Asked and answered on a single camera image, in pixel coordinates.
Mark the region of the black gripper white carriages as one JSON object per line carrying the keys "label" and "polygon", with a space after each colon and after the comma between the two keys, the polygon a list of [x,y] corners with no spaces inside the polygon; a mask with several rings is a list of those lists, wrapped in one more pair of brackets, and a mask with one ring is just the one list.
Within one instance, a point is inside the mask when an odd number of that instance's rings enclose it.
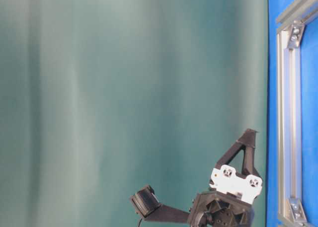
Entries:
{"label": "black gripper white carriages", "polygon": [[[243,135],[217,161],[211,174],[210,191],[194,200],[188,224],[191,227],[250,227],[254,217],[253,201],[260,195],[262,179],[254,167],[256,130],[246,129]],[[241,172],[229,166],[243,151]]]}

